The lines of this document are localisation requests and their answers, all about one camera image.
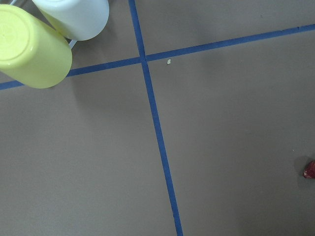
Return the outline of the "pale blue upturned cup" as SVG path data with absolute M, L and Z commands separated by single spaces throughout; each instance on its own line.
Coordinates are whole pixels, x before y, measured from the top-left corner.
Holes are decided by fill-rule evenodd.
M 58 32 L 76 41 L 96 37 L 109 18 L 107 0 L 34 0 L 33 3 Z

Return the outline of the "yellow upturned cup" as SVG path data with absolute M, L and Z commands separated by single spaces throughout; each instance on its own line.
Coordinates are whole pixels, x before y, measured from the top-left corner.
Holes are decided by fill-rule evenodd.
M 0 71 L 36 89 L 60 83 L 69 73 L 72 51 L 66 39 L 25 10 L 0 6 Z

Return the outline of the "red strawberry on table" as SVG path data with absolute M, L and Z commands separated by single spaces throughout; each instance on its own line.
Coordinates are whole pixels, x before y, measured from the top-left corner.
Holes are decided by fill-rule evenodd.
M 311 161 L 303 171 L 303 177 L 304 178 L 312 178 L 315 179 L 315 161 Z

